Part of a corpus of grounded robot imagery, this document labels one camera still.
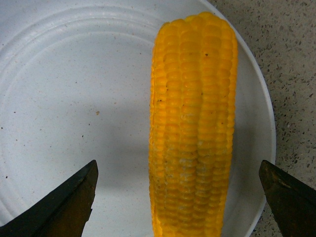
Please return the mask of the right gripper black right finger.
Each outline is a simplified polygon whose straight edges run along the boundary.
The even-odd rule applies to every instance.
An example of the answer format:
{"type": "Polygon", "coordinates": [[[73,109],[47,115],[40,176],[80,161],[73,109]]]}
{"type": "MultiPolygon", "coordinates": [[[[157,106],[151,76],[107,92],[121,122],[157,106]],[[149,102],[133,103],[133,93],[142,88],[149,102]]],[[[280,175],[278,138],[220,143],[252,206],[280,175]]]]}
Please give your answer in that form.
{"type": "Polygon", "coordinates": [[[316,191],[267,160],[260,181],[274,219],[284,237],[316,235],[316,191]]]}

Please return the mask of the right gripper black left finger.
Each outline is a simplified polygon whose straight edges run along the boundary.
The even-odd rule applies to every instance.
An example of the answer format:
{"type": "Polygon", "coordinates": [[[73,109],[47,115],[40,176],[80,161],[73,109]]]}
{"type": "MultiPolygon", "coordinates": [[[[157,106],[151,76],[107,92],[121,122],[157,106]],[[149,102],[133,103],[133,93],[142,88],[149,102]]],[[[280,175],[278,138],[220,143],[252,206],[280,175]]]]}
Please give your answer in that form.
{"type": "Polygon", "coordinates": [[[98,166],[92,160],[0,228],[2,237],[80,237],[92,212],[98,166]]]}

